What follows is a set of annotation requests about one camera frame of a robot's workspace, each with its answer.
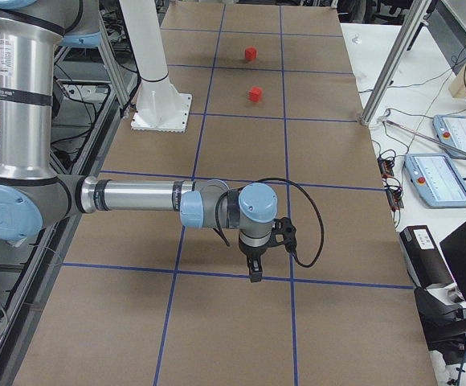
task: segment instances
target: black strap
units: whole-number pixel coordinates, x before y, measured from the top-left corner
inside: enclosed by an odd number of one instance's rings
[[[76,16],[76,19],[74,19],[74,22],[72,22],[72,24],[69,27],[67,27],[67,29],[65,30],[66,34],[72,31],[74,28],[76,28],[78,24],[80,24],[81,17],[83,16],[83,8],[84,8],[83,0],[80,0],[80,8],[78,9],[78,15]]]
[[[4,179],[0,177],[0,185],[8,187],[45,187],[58,182],[58,177],[52,179]]]
[[[86,213],[86,211],[83,209],[83,204],[81,203],[81,191],[83,190],[83,184],[85,182],[86,177],[81,177],[78,183],[76,184],[76,206],[78,207],[78,210],[81,213]]]
[[[52,106],[53,96],[0,87],[0,101],[25,103],[27,105],[37,106]]]
[[[146,79],[146,78],[142,78],[142,80],[145,80],[146,82],[150,82],[150,83],[158,83],[158,82],[161,82],[162,80],[165,80],[167,79],[167,76],[169,76],[169,73],[167,72],[167,75],[165,75],[163,78],[161,79],[158,79],[158,80],[149,80],[149,79]]]
[[[0,18],[9,18],[15,20],[16,22],[21,22],[25,24],[32,24],[34,26],[55,32],[58,35],[65,35],[65,29],[58,24],[42,20],[41,18],[36,18],[35,16],[30,16],[28,14],[21,14],[15,10],[1,10],[0,9]]]
[[[172,208],[179,211],[182,202],[183,181],[174,181],[172,186]]]
[[[227,191],[227,227],[237,229],[240,226],[239,190]]]
[[[72,209],[72,195],[71,195],[71,191],[69,191],[69,188],[68,186],[65,184],[64,181],[62,181],[61,179],[58,179],[57,183],[59,183],[62,188],[65,190],[65,194],[67,195],[67,211],[65,212],[65,214],[63,215],[63,217],[67,217],[67,215],[69,214],[69,212],[71,211]]]
[[[106,185],[112,181],[111,179],[101,179],[96,184],[96,189],[94,190],[94,205],[96,205],[96,209],[98,211],[109,211],[110,208],[106,205],[106,201],[104,200],[104,189]]]

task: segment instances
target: aluminum pole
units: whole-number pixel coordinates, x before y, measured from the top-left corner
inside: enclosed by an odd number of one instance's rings
[[[394,77],[395,71],[399,66],[403,53],[410,45],[411,40],[420,23],[424,19],[427,8],[429,7],[431,0],[414,0],[410,8],[410,13],[406,17],[399,34],[395,39],[394,46],[390,50],[390,54],[386,59],[383,69],[379,74],[379,78],[374,86],[374,91],[370,94],[369,100],[365,108],[363,109],[362,115],[359,117],[359,121],[362,125],[368,126],[378,108],[385,91],[390,85],[392,78]]]

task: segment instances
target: brown cardboard table surface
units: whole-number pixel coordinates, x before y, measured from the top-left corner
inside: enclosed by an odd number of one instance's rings
[[[86,216],[15,384],[436,384],[335,10],[176,2],[162,37],[187,130],[123,122],[101,177],[290,178],[321,210],[323,255],[302,269],[269,250],[251,284],[236,232],[227,248],[176,213]],[[317,219],[273,186],[309,261]]]

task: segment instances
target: red cube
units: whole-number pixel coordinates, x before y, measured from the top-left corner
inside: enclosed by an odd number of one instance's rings
[[[264,91],[260,87],[251,87],[249,90],[249,100],[252,102],[260,102]]]
[[[256,51],[256,48],[254,47],[248,47],[246,48],[246,51],[244,52],[246,61],[251,62],[252,60],[256,59],[256,55],[258,52]]]

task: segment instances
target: light blue joint cover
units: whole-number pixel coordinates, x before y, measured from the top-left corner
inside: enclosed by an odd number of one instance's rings
[[[0,8],[3,10],[18,10],[30,6],[37,0],[0,0]]]
[[[204,222],[204,205],[198,191],[188,191],[182,196],[179,206],[179,219],[188,228],[202,228]]]
[[[0,239],[17,241],[42,229],[42,215],[36,205],[13,187],[0,185]]]
[[[65,35],[59,44],[63,47],[70,48],[96,48],[101,43],[101,33],[87,35]]]
[[[252,183],[240,192],[239,205],[249,220],[270,223],[278,212],[278,197],[269,185]]]

